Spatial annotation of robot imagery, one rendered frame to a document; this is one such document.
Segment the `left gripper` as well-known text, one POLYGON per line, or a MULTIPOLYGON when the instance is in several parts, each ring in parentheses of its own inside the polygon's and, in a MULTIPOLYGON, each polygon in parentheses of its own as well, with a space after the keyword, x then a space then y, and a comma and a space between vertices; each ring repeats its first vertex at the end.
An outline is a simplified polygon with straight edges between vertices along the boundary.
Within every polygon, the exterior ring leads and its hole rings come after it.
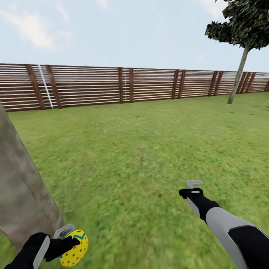
POLYGON ((67 238, 63 238, 62 240, 55 239, 55 241, 57 242, 56 249, 50 257, 46 258, 46 262, 50 262, 50 261, 56 259, 60 255, 71 250, 73 246, 80 245, 80 241, 77 238, 72 239, 72 236, 69 236, 67 238))

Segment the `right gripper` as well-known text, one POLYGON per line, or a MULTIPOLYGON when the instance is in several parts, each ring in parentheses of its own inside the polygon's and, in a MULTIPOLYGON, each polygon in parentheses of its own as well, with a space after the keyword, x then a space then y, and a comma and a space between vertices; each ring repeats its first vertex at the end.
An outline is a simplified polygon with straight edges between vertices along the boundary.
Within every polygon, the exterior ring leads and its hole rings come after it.
POLYGON ((188 197, 188 193, 190 191, 199 191, 199 192, 202 192, 202 190, 200 188, 193 188, 193 189, 181 189, 179 190, 179 194, 180 196, 183 197, 183 199, 186 199, 188 197))

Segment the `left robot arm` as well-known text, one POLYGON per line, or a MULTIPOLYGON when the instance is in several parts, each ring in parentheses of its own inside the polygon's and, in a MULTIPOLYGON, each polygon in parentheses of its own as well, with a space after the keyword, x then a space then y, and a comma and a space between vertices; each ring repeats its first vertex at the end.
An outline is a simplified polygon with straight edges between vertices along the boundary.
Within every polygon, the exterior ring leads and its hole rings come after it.
POLYGON ((50 262, 75 245, 80 245, 77 238, 69 236, 63 238, 75 229, 74 224, 68 224, 55 232, 53 239, 45 233, 36 233, 30 236, 11 264, 4 269, 38 269, 43 258, 50 262))

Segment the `easter egg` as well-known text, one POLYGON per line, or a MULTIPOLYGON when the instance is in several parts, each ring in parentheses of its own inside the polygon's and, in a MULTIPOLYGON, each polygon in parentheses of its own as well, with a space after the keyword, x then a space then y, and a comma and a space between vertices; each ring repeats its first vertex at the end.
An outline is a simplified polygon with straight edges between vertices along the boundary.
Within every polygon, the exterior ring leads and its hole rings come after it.
POLYGON ((80 241, 80 245, 73 246, 71 250, 59 256, 61 264, 65 267, 75 266, 84 257, 89 245, 88 237, 82 230, 74 229, 65 235, 64 238, 69 236, 72 236, 72 239, 77 238, 80 241))

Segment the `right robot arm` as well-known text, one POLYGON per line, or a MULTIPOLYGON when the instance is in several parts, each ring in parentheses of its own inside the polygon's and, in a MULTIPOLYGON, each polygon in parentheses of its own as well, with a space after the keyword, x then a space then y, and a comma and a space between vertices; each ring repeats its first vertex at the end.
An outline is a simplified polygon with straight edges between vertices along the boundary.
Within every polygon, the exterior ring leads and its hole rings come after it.
POLYGON ((269 269, 269 236, 254 224, 238 218, 204 197, 202 180, 188 180, 179 190, 189 207, 205 221, 238 269, 269 269))

